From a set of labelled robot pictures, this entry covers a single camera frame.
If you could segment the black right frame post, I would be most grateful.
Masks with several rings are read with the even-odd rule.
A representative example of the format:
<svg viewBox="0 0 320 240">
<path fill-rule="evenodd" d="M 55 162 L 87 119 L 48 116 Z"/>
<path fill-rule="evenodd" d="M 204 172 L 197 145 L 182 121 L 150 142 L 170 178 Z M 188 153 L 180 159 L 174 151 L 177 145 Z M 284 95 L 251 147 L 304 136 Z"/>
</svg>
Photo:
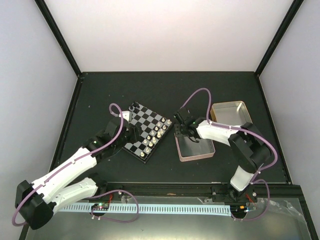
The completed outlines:
<svg viewBox="0 0 320 240">
<path fill-rule="evenodd" d="M 285 35 L 286 31 L 288 30 L 290 24 L 292 23 L 293 19 L 295 18 L 297 12 L 299 11 L 300 7 L 302 6 L 304 0 L 293 0 L 288 11 L 286 12 L 281 24 L 279 25 L 275 35 L 273 36 L 267 50 L 265 51 L 258 67 L 256 68 L 254 74 L 257 77 L 260 77 L 263 73 L 265 67 L 267 66 L 269 60 L 271 59 L 273 53 L 277 49 L 279 43 L 281 42 L 283 36 Z"/>
</svg>

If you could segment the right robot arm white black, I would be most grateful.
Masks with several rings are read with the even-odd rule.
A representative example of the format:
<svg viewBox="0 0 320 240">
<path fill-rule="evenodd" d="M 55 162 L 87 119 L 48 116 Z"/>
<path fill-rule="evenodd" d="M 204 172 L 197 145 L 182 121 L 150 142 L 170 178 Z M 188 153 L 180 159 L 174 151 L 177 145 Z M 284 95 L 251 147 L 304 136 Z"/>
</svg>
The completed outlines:
<svg viewBox="0 0 320 240">
<path fill-rule="evenodd" d="M 245 195 L 255 174 L 274 155 L 273 147 L 260 134 L 253 123 L 226 125 L 205 117 L 195 118 L 182 107 L 176 111 L 174 133 L 181 158 L 195 159 L 207 155 L 213 142 L 229 146 L 237 159 L 238 166 L 226 190 L 232 202 L 240 201 Z"/>
</svg>

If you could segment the pink tin box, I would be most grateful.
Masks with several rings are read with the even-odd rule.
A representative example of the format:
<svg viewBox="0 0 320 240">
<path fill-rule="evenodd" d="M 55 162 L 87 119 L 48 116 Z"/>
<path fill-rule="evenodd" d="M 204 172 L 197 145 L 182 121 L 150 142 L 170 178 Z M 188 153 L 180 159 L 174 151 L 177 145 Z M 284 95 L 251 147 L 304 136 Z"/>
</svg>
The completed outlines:
<svg viewBox="0 0 320 240">
<path fill-rule="evenodd" d="M 212 140 L 200 139 L 193 142 L 188 137 L 175 137 L 179 160 L 181 162 L 197 161 L 214 156 L 216 149 Z"/>
</svg>

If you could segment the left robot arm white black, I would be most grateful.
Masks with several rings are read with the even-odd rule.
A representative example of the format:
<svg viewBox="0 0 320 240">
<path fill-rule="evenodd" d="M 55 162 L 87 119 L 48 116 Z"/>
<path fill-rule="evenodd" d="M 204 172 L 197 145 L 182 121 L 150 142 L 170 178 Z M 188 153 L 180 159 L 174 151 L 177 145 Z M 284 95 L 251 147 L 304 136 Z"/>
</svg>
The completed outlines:
<svg viewBox="0 0 320 240">
<path fill-rule="evenodd" d="M 141 133 L 140 125 L 121 116 L 115 117 L 105 130 L 88 139 L 63 164 L 32 182 L 20 182 L 16 188 L 12 224 L 16 227 L 28 225 L 37 230 L 68 205 L 83 199 L 101 200 L 117 193 L 117 190 L 108 191 L 107 182 L 97 173 L 91 173 L 77 183 L 72 182 L 126 144 L 136 143 Z"/>
</svg>

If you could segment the black white chessboard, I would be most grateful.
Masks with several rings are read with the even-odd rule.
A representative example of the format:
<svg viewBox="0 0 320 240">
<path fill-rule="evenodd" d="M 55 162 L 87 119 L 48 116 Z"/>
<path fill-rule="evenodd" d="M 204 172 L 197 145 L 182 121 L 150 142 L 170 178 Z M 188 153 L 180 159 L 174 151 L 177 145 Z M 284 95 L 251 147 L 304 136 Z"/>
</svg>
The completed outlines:
<svg viewBox="0 0 320 240">
<path fill-rule="evenodd" d="M 163 142 L 163 139 L 166 137 L 168 132 L 173 127 L 173 122 L 171 125 L 168 124 L 168 118 L 164 117 L 161 114 L 149 109 L 148 107 L 140 104 L 139 102 L 134 101 L 128 108 L 129 111 L 132 112 L 132 120 L 130 124 L 135 126 L 141 126 L 142 134 L 140 135 L 140 139 L 136 143 L 127 143 L 123 149 L 134 156 L 136 159 L 140 160 L 142 163 L 147 163 L 151 158 L 152 154 L 156 151 L 156 149 Z M 161 138 L 157 138 L 157 134 L 159 130 L 163 129 L 164 133 L 161 135 Z M 156 138 L 156 143 L 153 143 L 153 147 L 149 147 L 149 143 L 152 143 L 152 139 Z M 141 152 L 145 153 L 145 158 L 141 158 Z"/>
</svg>

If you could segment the black mounting rail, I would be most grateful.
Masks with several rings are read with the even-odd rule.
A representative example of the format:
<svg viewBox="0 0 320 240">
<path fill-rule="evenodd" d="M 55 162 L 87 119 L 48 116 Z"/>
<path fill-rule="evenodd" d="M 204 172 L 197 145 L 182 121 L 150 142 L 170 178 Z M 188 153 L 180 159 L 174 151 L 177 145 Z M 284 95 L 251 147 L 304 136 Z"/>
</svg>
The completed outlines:
<svg viewBox="0 0 320 240">
<path fill-rule="evenodd" d="M 96 195 L 109 191 L 127 191 L 141 197 L 238 197 L 240 193 L 229 183 L 106 183 L 98 188 Z"/>
</svg>

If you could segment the small circuit board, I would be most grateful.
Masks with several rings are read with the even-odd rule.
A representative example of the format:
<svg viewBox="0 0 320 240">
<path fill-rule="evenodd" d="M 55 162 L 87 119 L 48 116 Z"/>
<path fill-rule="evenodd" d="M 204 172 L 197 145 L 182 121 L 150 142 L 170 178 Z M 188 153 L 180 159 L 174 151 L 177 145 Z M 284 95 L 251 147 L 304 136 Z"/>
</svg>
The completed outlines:
<svg viewBox="0 0 320 240">
<path fill-rule="evenodd" d="M 109 209 L 108 203 L 95 203 L 91 206 L 91 210 L 94 211 L 107 211 Z"/>
</svg>

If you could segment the yellow tin lid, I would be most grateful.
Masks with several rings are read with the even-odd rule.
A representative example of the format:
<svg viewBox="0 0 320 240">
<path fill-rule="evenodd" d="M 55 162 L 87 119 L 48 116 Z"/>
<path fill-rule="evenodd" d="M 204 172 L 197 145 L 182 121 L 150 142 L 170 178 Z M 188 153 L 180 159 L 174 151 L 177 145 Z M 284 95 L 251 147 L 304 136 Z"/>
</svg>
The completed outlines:
<svg viewBox="0 0 320 240">
<path fill-rule="evenodd" d="M 252 123 L 251 116 L 243 101 L 228 101 L 214 103 L 210 109 L 210 116 L 214 122 L 242 126 Z"/>
</svg>

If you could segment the black left frame post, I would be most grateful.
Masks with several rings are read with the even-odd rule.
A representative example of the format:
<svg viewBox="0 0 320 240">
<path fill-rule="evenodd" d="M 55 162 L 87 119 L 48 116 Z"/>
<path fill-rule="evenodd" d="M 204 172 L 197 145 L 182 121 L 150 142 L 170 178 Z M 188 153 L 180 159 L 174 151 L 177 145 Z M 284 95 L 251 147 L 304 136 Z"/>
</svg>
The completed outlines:
<svg viewBox="0 0 320 240">
<path fill-rule="evenodd" d="M 63 51 L 67 61 L 69 62 L 72 70 L 74 71 L 75 75 L 79 77 L 82 74 L 65 38 L 63 37 L 62 32 L 60 31 L 47 3 L 45 0 L 35 0 L 34 1 L 40 10 L 42 16 L 44 17 L 48 27 L 50 28 L 51 32 L 53 33 L 57 43 L 59 44 L 61 50 Z"/>
</svg>

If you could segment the black frame post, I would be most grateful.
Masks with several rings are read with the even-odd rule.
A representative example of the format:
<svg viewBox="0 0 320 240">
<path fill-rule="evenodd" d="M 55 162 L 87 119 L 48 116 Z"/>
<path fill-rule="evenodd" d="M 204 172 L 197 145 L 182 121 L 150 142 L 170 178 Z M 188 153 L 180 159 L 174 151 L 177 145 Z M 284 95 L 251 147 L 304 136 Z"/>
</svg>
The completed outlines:
<svg viewBox="0 0 320 240">
<path fill-rule="evenodd" d="M 63 51 L 67 61 L 69 62 L 72 70 L 74 71 L 75 75 L 79 77 L 82 74 L 65 38 L 63 37 L 62 32 L 60 31 L 47 3 L 45 0 L 35 0 L 34 1 L 40 10 L 42 16 L 44 17 L 48 27 L 50 28 L 51 32 L 53 33 L 57 43 L 59 44 L 61 50 Z"/>
<path fill-rule="evenodd" d="M 279 25 L 275 35 L 273 36 L 267 50 L 265 51 L 258 67 L 256 68 L 254 74 L 257 77 L 260 77 L 263 73 L 265 67 L 267 66 L 269 60 L 271 59 L 273 53 L 277 49 L 279 43 L 281 42 L 283 36 L 285 35 L 286 31 L 288 30 L 290 24 L 292 23 L 293 19 L 295 18 L 297 12 L 299 11 L 300 7 L 302 6 L 304 0 L 293 0 L 288 11 L 286 12 L 281 24 Z"/>
</svg>

